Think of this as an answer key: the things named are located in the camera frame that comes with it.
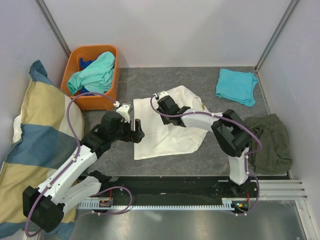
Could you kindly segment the white t shirt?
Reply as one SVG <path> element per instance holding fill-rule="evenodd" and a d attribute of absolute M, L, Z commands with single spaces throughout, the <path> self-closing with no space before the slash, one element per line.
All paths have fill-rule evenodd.
<path fill-rule="evenodd" d="M 150 104 L 150 98 L 133 100 L 134 117 L 140 120 L 145 136 L 134 144 L 134 159 L 191 154 L 201 146 L 207 131 L 196 127 L 163 124 Z"/>

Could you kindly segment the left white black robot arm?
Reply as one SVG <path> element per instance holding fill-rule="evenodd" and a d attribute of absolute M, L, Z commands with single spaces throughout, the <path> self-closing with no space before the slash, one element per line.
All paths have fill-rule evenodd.
<path fill-rule="evenodd" d="M 98 160 L 116 141 L 140 143 L 145 134 L 140 119 L 131 122 L 122 106 L 103 115 L 101 122 L 79 141 L 76 150 L 58 170 L 37 187 L 28 186 L 22 193 L 23 214 L 30 223 L 42 231 L 52 232 L 62 222 L 65 214 L 87 197 L 106 196 L 108 182 L 89 175 L 76 185 L 73 182 Z"/>

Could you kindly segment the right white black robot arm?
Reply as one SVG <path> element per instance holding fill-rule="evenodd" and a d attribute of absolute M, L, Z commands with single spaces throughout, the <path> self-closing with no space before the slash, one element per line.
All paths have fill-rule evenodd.
<path fill-rule="evenodd" d="M 229 191 L 235 197 L 242 196 L 250 183 L 247 153 L 251 136 L 237 113 L 231 109 L 223 113 L 209 113 L 189 106 L 179 107 L 167 92 L 155 94 L 154 97 L 158 107 L 151 107 L 160 114 L 164 125 L 197 128 L 214 134 L 220 148 L 228 156 Z"/>

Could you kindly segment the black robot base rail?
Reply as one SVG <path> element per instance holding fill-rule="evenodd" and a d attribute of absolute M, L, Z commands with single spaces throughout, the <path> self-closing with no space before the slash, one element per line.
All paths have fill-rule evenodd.
<path fill-rule="evenodd" d="M 90 173 L 101 182 L 101 190 L 122 186 L 101 194 L 119 204 L 221 204 L 222 198 L 254 199 L 258 195 L 256 181 L 249 179 L 244 191 L 233 192 L 226 176 L 106 176 Z"/>

